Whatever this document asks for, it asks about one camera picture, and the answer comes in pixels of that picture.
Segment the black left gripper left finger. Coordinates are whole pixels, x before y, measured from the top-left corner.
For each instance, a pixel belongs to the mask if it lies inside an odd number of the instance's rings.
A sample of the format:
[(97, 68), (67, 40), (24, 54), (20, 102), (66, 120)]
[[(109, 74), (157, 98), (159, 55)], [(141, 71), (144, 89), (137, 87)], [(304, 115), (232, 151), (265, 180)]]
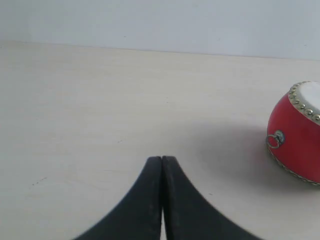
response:
[(162, 158), (149, 157), (123, 199), (77, 240), (159, 240), (162, 225)]

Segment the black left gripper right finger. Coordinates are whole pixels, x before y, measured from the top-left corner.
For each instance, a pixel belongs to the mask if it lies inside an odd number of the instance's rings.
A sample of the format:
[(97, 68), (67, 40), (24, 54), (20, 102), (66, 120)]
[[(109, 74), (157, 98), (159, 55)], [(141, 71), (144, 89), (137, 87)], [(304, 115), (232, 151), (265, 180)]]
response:
[(168, 240), (258, 240), (214, 208), (174, 156), (162, 157), (162, 207)]

